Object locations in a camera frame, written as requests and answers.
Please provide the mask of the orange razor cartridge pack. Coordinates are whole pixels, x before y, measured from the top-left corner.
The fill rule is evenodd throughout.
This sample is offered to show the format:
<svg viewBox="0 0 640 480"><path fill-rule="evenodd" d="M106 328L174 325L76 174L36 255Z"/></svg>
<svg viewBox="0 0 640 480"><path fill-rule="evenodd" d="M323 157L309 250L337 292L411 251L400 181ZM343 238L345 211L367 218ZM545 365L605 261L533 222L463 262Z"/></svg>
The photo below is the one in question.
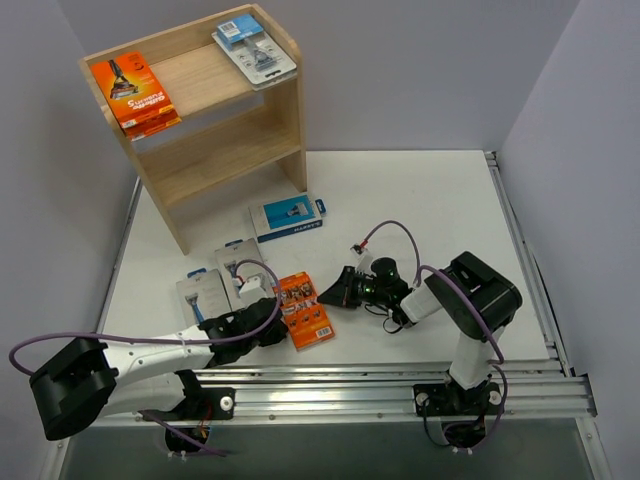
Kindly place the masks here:
<svg viewBox="0 0 640 480"><path fill-rule="evenodd" d="M306 272L281 278L280 287L283 319L297 351L335 337L335 330Z"/></svg>

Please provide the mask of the orange Gillette Fusion box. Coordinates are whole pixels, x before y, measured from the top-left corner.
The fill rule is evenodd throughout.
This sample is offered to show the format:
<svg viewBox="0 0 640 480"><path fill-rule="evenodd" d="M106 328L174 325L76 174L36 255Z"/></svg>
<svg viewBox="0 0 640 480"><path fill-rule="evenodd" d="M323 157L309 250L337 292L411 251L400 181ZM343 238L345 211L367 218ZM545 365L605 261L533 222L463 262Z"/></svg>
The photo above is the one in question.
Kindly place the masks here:
<svg viewBox="0 0 640 480"><path fill-rule="evenodd" d="M128 140L150 137L182 121L140 52L129 51L97 62L90 71Z"/></svg>

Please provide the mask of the Gillette blue razor blister pack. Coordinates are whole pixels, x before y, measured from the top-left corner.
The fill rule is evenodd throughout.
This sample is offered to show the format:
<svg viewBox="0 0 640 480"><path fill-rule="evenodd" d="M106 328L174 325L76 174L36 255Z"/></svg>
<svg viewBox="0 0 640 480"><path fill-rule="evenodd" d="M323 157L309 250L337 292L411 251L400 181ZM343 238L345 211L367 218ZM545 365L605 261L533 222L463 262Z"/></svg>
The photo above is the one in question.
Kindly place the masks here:
<svg viewBox="0 0 640 480"><path fill-rule="evenodd" d="M297 75L297 64L284 51L255 50L250 83L254 91L265 90Z"/></svg>

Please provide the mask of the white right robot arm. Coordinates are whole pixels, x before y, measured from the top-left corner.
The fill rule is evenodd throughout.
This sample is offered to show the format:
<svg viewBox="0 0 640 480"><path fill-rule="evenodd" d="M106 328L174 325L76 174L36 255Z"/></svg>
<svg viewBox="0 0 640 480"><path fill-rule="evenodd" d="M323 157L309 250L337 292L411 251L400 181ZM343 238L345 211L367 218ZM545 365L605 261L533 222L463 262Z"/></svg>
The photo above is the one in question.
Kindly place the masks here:
<svg viewBox="0 0 640 480"><path fill-rule="evenodd" d="M523 300L518 288L469 251L444 269L420 265L411 286L401 278L390 257L373 259L358 247L359 265L345 266L338 279L319 294L320 303L354 310L371 305L386 314L401 331L443 311L459 330L451 378L444 400L455 412L469 411L480 400L479 388L489 383L491 370L504 361L498 340Z"/></svg>

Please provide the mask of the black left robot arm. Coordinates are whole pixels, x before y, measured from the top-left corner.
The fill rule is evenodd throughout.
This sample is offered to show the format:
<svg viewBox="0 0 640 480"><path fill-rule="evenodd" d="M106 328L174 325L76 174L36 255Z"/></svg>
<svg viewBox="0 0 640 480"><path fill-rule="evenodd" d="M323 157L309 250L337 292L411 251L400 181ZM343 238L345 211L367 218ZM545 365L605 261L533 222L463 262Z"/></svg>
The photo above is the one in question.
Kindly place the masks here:
<svg viewBox="0 0 640 480"><path fill-rule="evenodd" d="M194 417L202 405L195 373L236 362L288 333L273 298L209 318L144 343L74 338L31 374L32 390L49 440L71 437L102 416L137 410Z"/></svg>

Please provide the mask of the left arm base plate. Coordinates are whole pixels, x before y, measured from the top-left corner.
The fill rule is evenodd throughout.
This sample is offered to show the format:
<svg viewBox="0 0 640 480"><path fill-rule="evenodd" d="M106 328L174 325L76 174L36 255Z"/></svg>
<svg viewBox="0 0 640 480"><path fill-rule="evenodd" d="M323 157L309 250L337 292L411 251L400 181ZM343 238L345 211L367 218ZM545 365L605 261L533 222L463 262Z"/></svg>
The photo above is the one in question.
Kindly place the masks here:
<svg viewBox="0 0 640 480"><path fill-rule="evenodd" d="M204 388L185 394L168 413L170 421L231 420L234 417L236 390L231 387Z"/></svg>

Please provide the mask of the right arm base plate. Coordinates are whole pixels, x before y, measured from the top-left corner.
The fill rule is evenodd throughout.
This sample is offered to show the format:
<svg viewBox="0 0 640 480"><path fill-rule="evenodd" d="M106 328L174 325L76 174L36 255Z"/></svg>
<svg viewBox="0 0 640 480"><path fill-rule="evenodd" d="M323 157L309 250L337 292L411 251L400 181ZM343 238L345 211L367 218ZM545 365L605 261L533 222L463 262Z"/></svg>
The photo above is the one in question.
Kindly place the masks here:
<svg viewBox="0 0 640 480"><path fill-rule="evenodd" d="M456 382L414 384L416 414L423 417L479 417L496 415L503 396L497 383L484 381L469 390Z"/></svg>

